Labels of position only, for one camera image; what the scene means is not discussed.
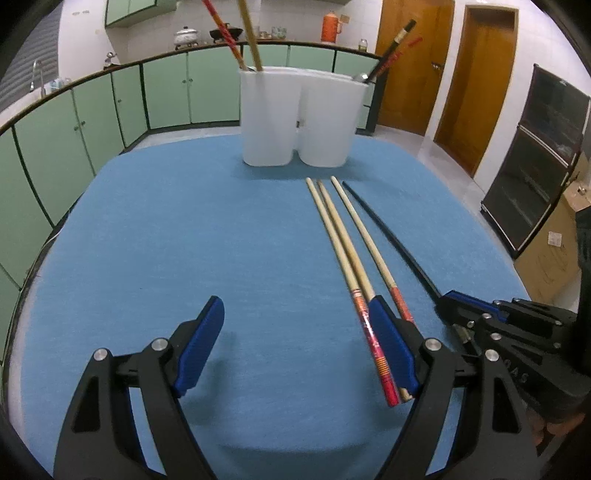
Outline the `right human hand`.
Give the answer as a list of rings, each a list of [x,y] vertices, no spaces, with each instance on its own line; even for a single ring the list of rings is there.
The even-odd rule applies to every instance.
[[[581,425],[586,417],[584,412],[571,416],[561,423],[552,423],[542,417],[531,406],[526,407],[526,416],[539,457],[542,457],[550,444],[557,439],[561,442],[569,433]]]

